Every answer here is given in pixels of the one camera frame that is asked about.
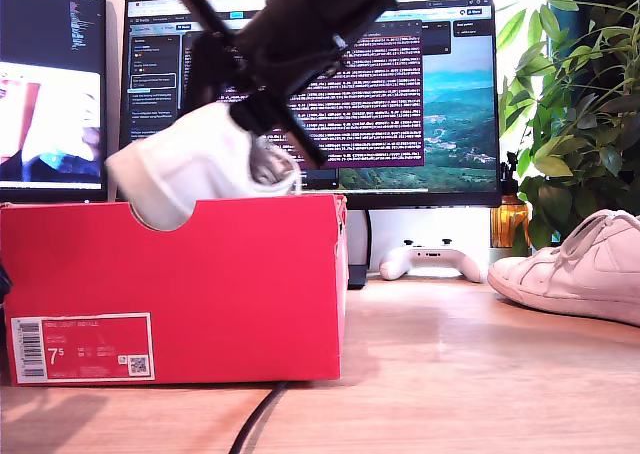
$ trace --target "wall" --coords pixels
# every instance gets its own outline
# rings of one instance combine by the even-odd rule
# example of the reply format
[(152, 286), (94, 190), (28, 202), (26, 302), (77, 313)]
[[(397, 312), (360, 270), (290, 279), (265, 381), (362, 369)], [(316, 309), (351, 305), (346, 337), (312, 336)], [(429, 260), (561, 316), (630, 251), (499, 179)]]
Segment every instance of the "wall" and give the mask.
[[(124, 1), (108, 0), (110, 4), (107, 15), (110, 152), (113, 152), (118, 145)], [(354, 262), (361, 262), (365, 257), (366, 237), (363, 235), (361, 213), (353, 212), (352, 214), (349, 221), (349, 257)], [(371, 265), (374, 268), (385, 252), (401, 245), (404, 239), (413, 239), (422, 244), (438, 244), (442, 238), (451, 238), (456, 245), (473, 251), (481, 259), (486, 259), (488, 255), (488, 209), (374, 211), (372, 225)]]

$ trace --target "desk surface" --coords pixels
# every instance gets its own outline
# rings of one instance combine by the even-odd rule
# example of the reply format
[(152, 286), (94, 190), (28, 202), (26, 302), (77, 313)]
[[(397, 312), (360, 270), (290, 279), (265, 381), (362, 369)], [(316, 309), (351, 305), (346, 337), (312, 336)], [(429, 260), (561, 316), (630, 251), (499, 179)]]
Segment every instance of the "desk surface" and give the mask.
[[(350, 292), (344, 378), (296, 386), (245, 452), (637, 453), (640, 329), (463, 280)], [(2, 390), (5, 453), (226, 453), (270, 386)]]

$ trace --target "white sneaker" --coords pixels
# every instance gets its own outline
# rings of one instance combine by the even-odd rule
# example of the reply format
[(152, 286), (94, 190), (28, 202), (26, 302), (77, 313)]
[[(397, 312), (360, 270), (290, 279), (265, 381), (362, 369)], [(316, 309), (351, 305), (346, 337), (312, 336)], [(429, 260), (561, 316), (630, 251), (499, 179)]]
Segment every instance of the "white sneaker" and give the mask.
[(136, 215), (162, 231), (183, 225), (201, 199), (299, 194), (300, 167), (208, 104), (110, 156), (107, 168)]
[(559, 248), (489, 269), (500, 294), (535, 309), (640, 326), (640, 220), (599, 211)]

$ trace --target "monitor screen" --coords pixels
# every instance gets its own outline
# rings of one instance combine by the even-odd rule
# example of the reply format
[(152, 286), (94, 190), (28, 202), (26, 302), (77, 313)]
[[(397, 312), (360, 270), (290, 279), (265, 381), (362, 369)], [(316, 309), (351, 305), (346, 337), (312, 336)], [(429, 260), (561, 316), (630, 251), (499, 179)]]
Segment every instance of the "monitor screen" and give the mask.
[[(265, 0), (209, 0), (231, 30)], [(397, 0), (290, 107), (329, 155), (303, 169), (305, 191), (346, 194), (351, 208), (499, 203), (493, 0)], [(199, 25), (179, 0), (127, 0), (121, 142), (178, 115)], [(228, 92), (223, 100), (234, 100)]]
[(0, 200), (106, 200), (105, 0), (0, 0)]

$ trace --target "white game controller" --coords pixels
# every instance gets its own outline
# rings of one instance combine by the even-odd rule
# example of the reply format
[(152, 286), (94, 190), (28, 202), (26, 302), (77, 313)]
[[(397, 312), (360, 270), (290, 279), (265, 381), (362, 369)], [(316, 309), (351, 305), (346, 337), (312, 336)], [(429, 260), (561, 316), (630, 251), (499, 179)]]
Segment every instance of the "white game controller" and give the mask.
[(452, 248), (450, 239), (443, 239), (442, 246), (438, 248), (416, 246), (409, 240), (404, 243), (404, 246), (396, 247), (382, 257), (379, 270), (383, 279), (396, 280), (414, 267), (452, 267), (471, 282), (481, 284), (487, 280), (487, 268)]

